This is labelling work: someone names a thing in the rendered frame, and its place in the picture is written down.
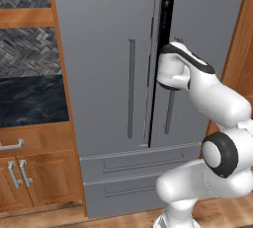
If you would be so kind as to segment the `grey fridge drawer front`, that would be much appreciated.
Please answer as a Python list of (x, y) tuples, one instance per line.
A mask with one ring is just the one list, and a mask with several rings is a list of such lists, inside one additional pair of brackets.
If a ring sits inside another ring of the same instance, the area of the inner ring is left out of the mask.
[(117, 216), (140, 212), (165, 206), (155, 190), (104, 197), (107, 191), (129, 190), (134, 188), (156, 186), (156, 180), (161, 173), (143, 176), (117, 178), (93, 183), (84, 183), (87, 215), (89, 218)]
[(81, 157), (79, 161), (83, 182), (95, 183), (168, 171), (198, 159), (200, 154), (201, 143), (197, 142)]

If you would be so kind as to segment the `wooden wall shelf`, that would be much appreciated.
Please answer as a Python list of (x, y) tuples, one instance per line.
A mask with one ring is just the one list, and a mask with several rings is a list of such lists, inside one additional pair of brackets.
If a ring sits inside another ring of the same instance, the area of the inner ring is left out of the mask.
[(0, 29), (53, 27), (50, 8), (0, 9)]

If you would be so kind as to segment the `wooden drawer front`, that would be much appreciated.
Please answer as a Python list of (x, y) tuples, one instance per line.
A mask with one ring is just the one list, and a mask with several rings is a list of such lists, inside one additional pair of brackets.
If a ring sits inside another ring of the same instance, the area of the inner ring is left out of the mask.
[(44, 150), (64, 150), (73, 146), (69, 129), (33, 128), (0, 131), (0, 142), (3, 146), (15, 145), (19, 139), (24, 139), (25, 144), (20, 149), (0, 151), (0, 156), (16, 154), (18, 152), (35, 152)]

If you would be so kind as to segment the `wooden cupboard door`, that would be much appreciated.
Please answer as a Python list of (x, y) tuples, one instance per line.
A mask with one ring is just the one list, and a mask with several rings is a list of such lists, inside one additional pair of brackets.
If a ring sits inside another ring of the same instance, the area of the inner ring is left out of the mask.
[(26, 172), (33, 183), (27, 187), (34, 206), (44, 206), (81, 198), (77, 167), (72, 150), (18, 156), (26, 160)]
[[(18, 180), (22, 180), (19, 189), (15, 188), (8, 170), (8, 162), (14, 161), (14, 172)], [(0, 158), (0, 212), (19, 210), (32, 207), (28, 189), (22, 177), (20, 168), (15, 157)]]

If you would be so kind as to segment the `wooden fridge side panel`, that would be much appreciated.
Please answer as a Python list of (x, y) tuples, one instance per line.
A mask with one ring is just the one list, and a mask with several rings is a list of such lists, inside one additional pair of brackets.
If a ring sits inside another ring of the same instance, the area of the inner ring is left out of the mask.
[(221, 82), (253, 106), (253, 0), (241, 0)]
[(56, 3), (55, 3), (55, 0), (50, 0), (50, 3), (51, 3), (53, 25), (55, 28), (55, 37), (56, 37), (58, 53), (59, 53), (59, 61), (60, 61), (60, 65), (61, 65), (61, 74), (62, 74), (62, 80), (63, 80), (63, 86), (64, 86), (64, 92), (65, 92), (65, 101), (67, 104), (67, 111), (68, 111), (68, 117), (69, 117), (70, 129), (71, 129), (73, 150), (75, 153), (75, 163), (76, 163), (76, 167), (77, 167), (77, 172), (76, 172), (77, 173), (77, 186), (78, 186), (78, 189), (81, 194), (84, 216), (86, 218), (88, 218), (87, 206), (86, 206), (86, 202), (85, 202), (85, 192), (84, 192), (84, 188), (83, 188), (83, 181), (82, 181), (82, 174), (81, 174), (81, 167), (80, 167), (79, 155), (78, 155), (77, 145), (76, 145), (75, 129), (74, 129), (74, 124), (73, 124), (73, 116), (72, 116), (71, 102), (70, 102), (70, 97), (69, 97), (69, 88), (68, 88), (68, 83), (67, 83), (67, 75), (66, 75), (66, 69), (65, 69), (65, 61), (64, 61), (64, 55), (63, 55), (63, 48), (62, 48), (60, 28), (59, 28), (59, 22), (58, 22), (58, 16), (57, 16)]

